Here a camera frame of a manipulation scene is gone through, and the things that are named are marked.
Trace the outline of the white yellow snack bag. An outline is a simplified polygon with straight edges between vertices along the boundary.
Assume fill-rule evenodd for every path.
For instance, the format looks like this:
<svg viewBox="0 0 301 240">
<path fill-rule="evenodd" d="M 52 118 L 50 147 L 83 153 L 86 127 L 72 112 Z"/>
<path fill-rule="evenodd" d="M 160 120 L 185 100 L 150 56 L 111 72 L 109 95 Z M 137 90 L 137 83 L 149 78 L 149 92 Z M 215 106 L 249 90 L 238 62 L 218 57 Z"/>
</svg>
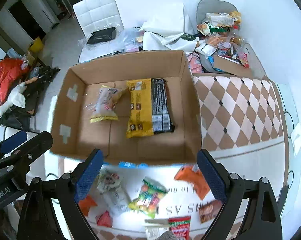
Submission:
<svg viewBox="0 0 301 240">
<path fill-rule="evenodd" d="M 116 88 L 107 85 L 101 85 L 97 100 L 95 103 L 90 103 L 86 108 L 92 110 L 90 123 L 101 121 L 117 121 L 118 115 L 115 113 L 115 108 L 120 98 L 125 94 L 127 88 Z"/>
</svg>

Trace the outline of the grey chair with snacks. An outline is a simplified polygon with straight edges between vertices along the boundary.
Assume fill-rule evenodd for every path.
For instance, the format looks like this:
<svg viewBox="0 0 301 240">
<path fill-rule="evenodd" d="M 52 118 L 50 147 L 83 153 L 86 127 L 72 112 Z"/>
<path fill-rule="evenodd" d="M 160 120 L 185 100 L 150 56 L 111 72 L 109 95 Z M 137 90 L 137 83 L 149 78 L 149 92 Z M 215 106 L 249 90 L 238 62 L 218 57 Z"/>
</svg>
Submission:
<svg viewBox="0 0 301 240">
<path fill-rule="evenodd" d="M 225 1 L 201 0 L 197 6 L 196 23 L 200 45 L 195 52 L 205 73 L 228 74 L 214 70 L 214 55 L 249 66 L 243 52 L 244 38 L 239 35 L 242 15 Z"/>
</svg>

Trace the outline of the small orange snack bag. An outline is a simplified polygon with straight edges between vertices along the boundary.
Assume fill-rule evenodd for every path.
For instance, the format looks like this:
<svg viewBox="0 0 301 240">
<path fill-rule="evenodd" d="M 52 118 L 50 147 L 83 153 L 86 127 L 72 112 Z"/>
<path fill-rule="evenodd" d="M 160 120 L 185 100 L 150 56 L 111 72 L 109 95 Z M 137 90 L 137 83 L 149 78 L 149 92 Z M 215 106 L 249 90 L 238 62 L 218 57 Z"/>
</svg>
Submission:
<svg viewBox="0 0 301 240">
<path fill-rule="evenodd" d="M 88 217 L 89 210 L 91 207 L 98 206 L 97 203 L 94 201 L 94 199 L 88 194 L 86 198 L 80 200 L 78 202 L 78 206 L 83 213 L 84 216 Z"/>
</svg>

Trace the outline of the brown snack bag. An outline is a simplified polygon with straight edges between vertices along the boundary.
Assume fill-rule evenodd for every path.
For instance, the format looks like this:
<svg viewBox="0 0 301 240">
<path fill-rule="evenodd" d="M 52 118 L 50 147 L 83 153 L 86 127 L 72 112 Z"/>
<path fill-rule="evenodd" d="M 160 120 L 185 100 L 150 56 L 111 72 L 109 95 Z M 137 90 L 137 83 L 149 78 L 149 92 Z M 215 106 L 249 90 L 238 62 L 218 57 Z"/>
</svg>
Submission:
<svg viewBox="0 0 301 240">
<path fill-rule="evenodd" d="M 199 217 L 201 224 L 215 219 L 222 206 L 223 203 L 220 200 L 213 200 L 205 205 L 200 206 Z"/>
</svg>

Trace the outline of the small red snack packet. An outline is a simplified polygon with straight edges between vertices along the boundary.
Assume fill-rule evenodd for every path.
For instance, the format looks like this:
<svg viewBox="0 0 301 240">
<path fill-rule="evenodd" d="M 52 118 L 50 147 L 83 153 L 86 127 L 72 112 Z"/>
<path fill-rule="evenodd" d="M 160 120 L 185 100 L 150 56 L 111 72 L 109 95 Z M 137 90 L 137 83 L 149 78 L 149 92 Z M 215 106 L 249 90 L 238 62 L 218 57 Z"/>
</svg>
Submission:
<svg viewBox="0 0 301 240">
<path fill-rule="evenodd" d="M 109 211 L 105 211 L 101 215 L 96 216 L 96 224 L 98 226 L 111 228 L 113 226 L 113 220 L 112 217 L 110 216 Z"/>
</svg>

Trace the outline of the white goose plush toy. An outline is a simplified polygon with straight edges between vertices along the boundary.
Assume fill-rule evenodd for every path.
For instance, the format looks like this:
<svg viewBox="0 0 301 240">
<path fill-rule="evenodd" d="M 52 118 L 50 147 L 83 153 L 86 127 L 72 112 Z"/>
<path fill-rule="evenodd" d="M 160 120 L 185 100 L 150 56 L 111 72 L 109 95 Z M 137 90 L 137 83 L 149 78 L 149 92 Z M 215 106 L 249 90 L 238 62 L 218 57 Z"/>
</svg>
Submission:
<svg viewBox="0 0 301 240">
<path fill-rule="evenodd" d="M 38 77 L 33 77 L 29 80 L 22 82 L 21 84 L 17 85 L 16 87 L 14 87 L 14 89 L 11 90 L 5 103 L 0 106 L 0 118 L 12 106 L 17 106 L 20 108 L 26 107 L 26 98 L 23 95 L 23 93 L 27 89 L 27 85 L 37 80 Z"/>
</svg>

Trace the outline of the white panda snack bag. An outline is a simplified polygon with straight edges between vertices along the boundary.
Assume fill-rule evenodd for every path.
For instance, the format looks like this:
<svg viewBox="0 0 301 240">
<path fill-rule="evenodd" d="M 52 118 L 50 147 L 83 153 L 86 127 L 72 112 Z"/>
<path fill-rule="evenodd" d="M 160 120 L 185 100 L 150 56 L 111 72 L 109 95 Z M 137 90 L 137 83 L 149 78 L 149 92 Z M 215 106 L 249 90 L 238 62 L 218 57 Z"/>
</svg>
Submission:
<svg viewBox="0 0 301 240">
<path fill-rule="evenodd" d="M 97 190 L 103 196 L 112 215 L 119 216 L 129 211 L 131 199 L 121 185 L 122 177 L 106 168 L 101 169 L 97 181 Z"/>
</svg>

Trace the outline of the red green snack pack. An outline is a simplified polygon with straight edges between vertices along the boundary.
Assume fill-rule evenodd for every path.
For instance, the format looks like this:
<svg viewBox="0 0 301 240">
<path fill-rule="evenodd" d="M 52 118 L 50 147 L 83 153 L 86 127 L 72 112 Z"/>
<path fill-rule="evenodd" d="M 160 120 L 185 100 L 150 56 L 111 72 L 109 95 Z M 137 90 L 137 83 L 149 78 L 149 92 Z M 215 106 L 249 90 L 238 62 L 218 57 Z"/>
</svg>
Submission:
<svg viewBox="0 0 301 240">
<path fill-rule="evenodd" d="M 191 216 L 174 217 L 168 219 L 169 230 L 177 239 L 189 240 Z"/>
</svg>

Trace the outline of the red plastic bag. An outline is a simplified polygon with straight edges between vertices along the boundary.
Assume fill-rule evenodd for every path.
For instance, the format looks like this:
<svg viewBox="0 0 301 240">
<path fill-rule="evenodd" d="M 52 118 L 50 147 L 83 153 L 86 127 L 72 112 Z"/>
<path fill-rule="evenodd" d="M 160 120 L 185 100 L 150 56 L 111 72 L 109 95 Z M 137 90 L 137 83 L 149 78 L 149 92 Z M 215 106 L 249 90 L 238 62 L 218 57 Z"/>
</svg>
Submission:
<svg viewBox="0 0 301 240">
<path fill-rule="evenodd" d="M 6 101 L 8 91 L 14 81 L 28 72 L 28 61 L 9 57 L 0 61 L 0 106 Z"/>
</svg>

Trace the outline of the colourful candy bag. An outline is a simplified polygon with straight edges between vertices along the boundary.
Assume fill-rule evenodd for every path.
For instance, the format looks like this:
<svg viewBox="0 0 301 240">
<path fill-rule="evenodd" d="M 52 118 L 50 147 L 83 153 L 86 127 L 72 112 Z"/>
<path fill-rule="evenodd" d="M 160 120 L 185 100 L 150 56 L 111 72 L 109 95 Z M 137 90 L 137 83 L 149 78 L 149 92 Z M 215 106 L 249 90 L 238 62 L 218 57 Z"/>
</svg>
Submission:
<svg viewBox="0 0 301 240">
<path fill-rule="evenodd" d="M 142 187 L 137 198 L 132 200 L 128 207 L 144 213 L 151 219 L 155 218 L 159 202 L 168 193 L 167 189 L 158 181 L 149 177 L 142 180 Z"/>
</svg>

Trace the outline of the yellow bucket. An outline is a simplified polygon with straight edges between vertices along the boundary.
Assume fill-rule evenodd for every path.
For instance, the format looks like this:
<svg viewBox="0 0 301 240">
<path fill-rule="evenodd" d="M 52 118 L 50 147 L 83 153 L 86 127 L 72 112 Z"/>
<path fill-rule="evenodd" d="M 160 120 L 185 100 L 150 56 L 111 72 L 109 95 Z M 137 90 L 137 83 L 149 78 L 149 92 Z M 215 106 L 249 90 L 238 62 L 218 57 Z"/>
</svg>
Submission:
<svg viewBox="0 0 301 240">
<path fill-rule="evenodd" d="M 40 39 L 40 37 L 37 37 L 33 40 L 33 42 L 29 45 L 29 51 L 31 51 L 34 54 L 38 54 L 42 51 L 44 48 L 44 43 Z"/>
</svg>

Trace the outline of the yellow black snack bag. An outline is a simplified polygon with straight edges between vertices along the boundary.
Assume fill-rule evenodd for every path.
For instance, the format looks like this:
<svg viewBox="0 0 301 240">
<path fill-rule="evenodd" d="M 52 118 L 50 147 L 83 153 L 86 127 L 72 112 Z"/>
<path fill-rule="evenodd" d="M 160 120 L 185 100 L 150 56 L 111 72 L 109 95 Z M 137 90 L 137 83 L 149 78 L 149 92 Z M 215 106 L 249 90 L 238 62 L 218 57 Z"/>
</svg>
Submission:
<svg viewBox="0 0 301 240">
<path fill-rule="evenodd" d="M 127 88 L 131 94 L 127 138 L 174 132 L 165 79 L 131 80 L 127 81 Z"/>
</svg>

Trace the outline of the black bag on chair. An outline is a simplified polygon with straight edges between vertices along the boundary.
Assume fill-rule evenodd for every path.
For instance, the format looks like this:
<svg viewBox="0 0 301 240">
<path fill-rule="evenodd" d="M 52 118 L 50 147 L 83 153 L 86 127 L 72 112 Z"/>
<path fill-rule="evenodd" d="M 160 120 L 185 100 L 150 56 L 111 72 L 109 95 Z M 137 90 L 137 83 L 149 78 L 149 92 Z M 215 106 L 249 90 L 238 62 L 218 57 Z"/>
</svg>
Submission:
<svg viewBox="0 0 301 240">
<path fill-rule="evenodd" d="M 93 45 L 103 42 L 109 42 L 116 37 L 116 28 L 110 27 L 102 30 L 95 31 L 91 33 L 90 38 L 88 38 L 87 44 Z"/>
</svg>

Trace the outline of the white padded chair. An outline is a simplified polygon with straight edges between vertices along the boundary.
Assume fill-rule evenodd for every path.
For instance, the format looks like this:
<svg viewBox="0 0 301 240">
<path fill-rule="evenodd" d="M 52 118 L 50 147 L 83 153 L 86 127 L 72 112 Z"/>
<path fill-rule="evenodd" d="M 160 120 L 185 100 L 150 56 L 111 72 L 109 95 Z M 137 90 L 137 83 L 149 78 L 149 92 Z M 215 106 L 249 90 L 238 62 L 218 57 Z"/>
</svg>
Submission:
<svg viewBox="0 0 301 240">
<path fill-rule="evenodd" d="M 84 38 L 78 41 L 82 48 L 79 63 L 123 51 L 118 36 L 124 27 L 115 0 L 82 0 L 73 5 L 73 10 L 84 34 Z M 113 40 L 86 44 L 92 33 L 112 27 L 116 30 Z"/>
</svg>

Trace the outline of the white tote bag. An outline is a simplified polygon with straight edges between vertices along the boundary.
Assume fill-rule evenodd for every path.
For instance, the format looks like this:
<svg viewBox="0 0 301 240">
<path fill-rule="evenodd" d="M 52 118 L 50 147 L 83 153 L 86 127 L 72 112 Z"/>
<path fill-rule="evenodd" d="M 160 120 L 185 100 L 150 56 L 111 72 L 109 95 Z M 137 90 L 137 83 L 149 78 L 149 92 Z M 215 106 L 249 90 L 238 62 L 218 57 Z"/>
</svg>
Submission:
<svg viewBox="0 0 301 240">
<path fill-rule="evenodd" d="M 143 50 L 182 50 L 191 53 L 199 43 L 183 3 L 168 3 L 141 26 Z"/>
</svg>

